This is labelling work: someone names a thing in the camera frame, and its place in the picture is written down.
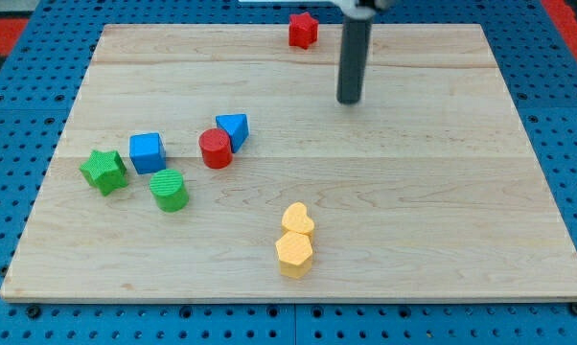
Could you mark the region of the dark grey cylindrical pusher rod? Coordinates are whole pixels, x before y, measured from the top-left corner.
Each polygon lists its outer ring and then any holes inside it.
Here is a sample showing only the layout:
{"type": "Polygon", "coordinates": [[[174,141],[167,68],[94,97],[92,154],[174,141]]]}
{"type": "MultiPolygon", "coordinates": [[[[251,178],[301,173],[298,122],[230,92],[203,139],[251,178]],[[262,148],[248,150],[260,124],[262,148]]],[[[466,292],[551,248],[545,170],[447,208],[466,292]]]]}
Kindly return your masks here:
{"type": "Polygon", "coordinates": [[[357,104],[361,99],[372,25],[372,18],[344,17],[336,88],[340,104],[357,104]]]}

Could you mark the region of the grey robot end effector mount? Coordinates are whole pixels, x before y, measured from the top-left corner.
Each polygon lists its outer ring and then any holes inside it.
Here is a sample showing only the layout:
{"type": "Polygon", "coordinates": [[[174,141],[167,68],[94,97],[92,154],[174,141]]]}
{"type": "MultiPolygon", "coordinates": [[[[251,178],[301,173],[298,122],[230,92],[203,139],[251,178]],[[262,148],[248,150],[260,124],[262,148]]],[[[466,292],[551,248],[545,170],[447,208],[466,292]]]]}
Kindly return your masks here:
{"type": "Polygon", "coordinates": [[[371,19],[377,13],[392,8],[395,0],[331,0],[331,3],[352,19],[371,19]]]}

